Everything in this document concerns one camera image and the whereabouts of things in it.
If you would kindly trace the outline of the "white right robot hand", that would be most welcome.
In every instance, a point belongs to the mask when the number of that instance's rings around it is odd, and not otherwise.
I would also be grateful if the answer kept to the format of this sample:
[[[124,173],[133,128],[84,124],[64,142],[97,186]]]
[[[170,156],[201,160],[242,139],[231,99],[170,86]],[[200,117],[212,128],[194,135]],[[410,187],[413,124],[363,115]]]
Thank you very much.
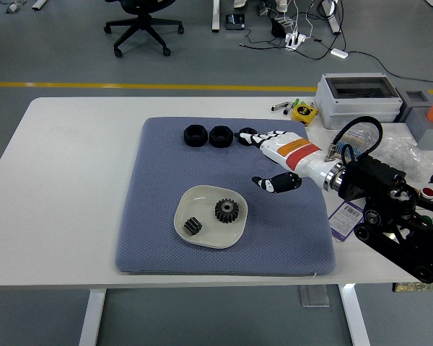
[[[295,190],[303,178],[310,178],[318,187],[331,186],[330,174],[340,164],[326,161],[326,152],[296,133],[275,130],[267,134],[239,132],[235,137],[244,144],[255,146],[263,155],[286,170],[272,178],[253,177],[252,181],[269,193]]]

